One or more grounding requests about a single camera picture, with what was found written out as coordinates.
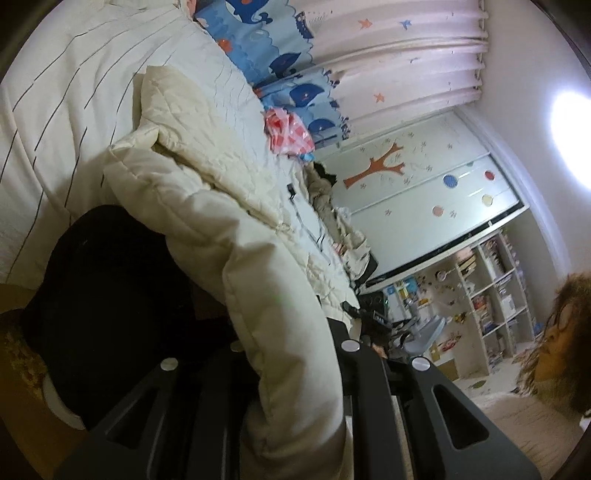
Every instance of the silver bolt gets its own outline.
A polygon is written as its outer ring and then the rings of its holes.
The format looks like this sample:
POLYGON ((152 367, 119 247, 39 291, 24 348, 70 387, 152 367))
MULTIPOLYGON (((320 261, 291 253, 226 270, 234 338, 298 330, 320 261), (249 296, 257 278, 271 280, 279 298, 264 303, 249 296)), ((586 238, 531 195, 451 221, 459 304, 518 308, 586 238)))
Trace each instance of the silver bolt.
POLYGON ((235 342, 230 343, 230 350, 234 353, 240 353, 244 351, 244 347, 240 340, 236 340, 235 342))
POLYGON ((415 370, 418 370, 420 372, 429 370, 429 368, 431 367, 431 363, 429 362, 429 360, 427 360, 423 356, 413 358, 412 365, 415 370))
POLYGON ((349 353, 356 352, 357 350, 359 350, 359 348, 361 348, 359 346, 359 342, 356 340, 345 340, 343 343, 340 344, 340 347, 345 352, 349 352, 349 353))
POLYGON ((165 358, 160 362, 160 368, 165 372, 171 372, 178 367, 178 360, 176 358, 165 358))

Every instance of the tree decal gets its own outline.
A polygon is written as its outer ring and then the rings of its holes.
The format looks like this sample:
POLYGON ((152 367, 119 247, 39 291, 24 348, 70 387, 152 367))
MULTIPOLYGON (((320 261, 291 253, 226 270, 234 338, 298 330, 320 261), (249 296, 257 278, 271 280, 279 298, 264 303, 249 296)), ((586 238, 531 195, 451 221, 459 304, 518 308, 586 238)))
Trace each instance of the tree decal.
POLYGON ((355 175, 353 177, 349 177, 348 179, 344 179, 343 183, 345 184, 345 187, 348 189, 351 185, 353 185, 354 183, 358 182, 361 179, 364 179, 365 177, 367 177, 368 175, 371 175, 372 173, 377 173, 380 171, 393 171, 396 172, 398 175, 404 175, 404 173, 402 172, 402 169, 405 167, 404 162, 403 163, 399 163, 398 165, 395 165, 393 167, 387 167, 386 165, 384 165, 384 162, 386 161, 386 159, 392 155, 393 153, 396 153, 399 150, 402 150, 404 147, 399 147, 396 142, 394 142, 392 144, 392 147, 390 147, 390 149, 381 157, 379 157, 377 160, 374 160, 373 157, 371 157, 369 159, 369 167, 359 173, 358 175, 355 175))

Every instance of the bookshelf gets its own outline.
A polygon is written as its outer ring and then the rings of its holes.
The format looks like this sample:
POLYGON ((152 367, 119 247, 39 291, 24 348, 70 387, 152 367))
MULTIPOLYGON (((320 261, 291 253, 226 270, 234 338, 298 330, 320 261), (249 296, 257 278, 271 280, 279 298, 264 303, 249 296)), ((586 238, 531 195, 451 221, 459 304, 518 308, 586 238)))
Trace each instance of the bookshelf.
POLYGON ((533 318, 519 268, 509 240, 500 230, 412 278, 421 286, 424 321, 434 315, 449 319, 425 353, 436 366, 453 361, 460 378, 488 375, 497 363, 512 358, 534 340, 533 318))

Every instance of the woman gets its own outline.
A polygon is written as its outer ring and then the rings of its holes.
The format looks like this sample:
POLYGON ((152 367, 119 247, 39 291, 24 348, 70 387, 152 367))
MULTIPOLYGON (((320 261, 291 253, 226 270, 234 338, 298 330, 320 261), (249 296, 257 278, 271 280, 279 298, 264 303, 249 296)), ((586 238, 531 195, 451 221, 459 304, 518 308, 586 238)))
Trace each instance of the woman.
POLYGON ((571 275, 558 291, 542 340, 517 378, 519 395, 476 405, 535 463, 543 479, 562 466, 591 409, 591 276, 571 275))

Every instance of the red plaid cloth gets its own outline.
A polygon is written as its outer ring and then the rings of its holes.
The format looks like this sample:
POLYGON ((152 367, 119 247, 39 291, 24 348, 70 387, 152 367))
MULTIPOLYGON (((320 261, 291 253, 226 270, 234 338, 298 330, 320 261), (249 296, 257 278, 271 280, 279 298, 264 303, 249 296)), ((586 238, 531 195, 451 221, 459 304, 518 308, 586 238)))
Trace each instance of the red plaid cloth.
POLYGON ((302 155, 314 151, 312 135, 295 113, 288 113, 283 108, 269 108, 265 112, 265 127, 273 153, 302 155))

